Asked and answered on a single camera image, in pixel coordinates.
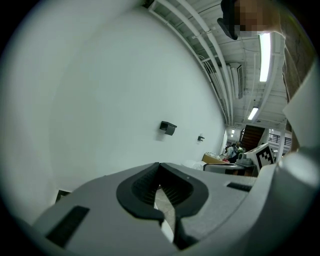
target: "black slot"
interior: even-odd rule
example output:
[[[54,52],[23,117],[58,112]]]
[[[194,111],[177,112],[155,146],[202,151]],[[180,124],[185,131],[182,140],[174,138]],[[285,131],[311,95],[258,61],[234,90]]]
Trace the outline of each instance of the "black slot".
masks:
[[[249,192],[252,189],[252,186],[250,186],[250,185],[243,185],[243,184],[234,183],[234,182],[230,182],[227,185],[227,187],[228,188],[233,188],[235,190],[245,191],[245,192]]]
[[[46,236],[46,238],[55,243],[57,246],[63,248],[77,230],[88,212],[88,208],[75,206]]]

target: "black wall bracket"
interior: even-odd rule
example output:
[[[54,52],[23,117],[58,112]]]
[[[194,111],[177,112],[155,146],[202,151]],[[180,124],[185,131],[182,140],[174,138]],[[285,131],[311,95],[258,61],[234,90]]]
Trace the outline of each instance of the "black wall bracket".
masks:
[[[177,128],[176,125],[169,122],[162,121],[160,124],[160,130],[165,131],[165,134],[168,134],[171,136],[174,134],[176,128]]]

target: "black cap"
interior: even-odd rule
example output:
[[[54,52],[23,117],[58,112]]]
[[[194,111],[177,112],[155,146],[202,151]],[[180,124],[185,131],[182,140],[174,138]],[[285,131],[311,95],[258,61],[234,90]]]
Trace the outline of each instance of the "black cap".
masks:
[[[235,32],[235,1],[236,0],[221,1],[223,18],[218,18],[217,20],[223,32],[233,40],[238,39],[238,35]]]

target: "ceiling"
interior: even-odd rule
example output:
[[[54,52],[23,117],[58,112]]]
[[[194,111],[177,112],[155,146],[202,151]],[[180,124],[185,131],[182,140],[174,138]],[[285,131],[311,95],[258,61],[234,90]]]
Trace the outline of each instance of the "ceiling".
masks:
[[[221,65],[217,51],[204,33],[202,27],[195,18],[177,0],[166,0],[176,7],[188,20],[203,33],[203,38],[210,47],[216,62]],[[230,127],[241,128],[243,124],[251,124],[266,128],[282,130],[285,127],[286,117],[282,109],[287,104],[286,89],[282,77],[284,64],[284,39],[281,35],[271,34],[270,68],[267,82],[259,82],[260,79],[260,41],[258,35],[240,37],[232,40],[225,35],[217,23],[222,18],[223,12],[220,7],[221,0],[187,0],[187,2],[199,13],[205,23],[211,29],[223,55],[228,63],[240,63],[244,68],[245,89],[241,99],[233,100],[233,122],[227,122]],[[173,12],[159,2],[153,5],[153,11],[168,21],[186,39],[196,54],[208,58],[208,54],[193,32]],[[259,107],[254,120],[248,120],[253,107]]]

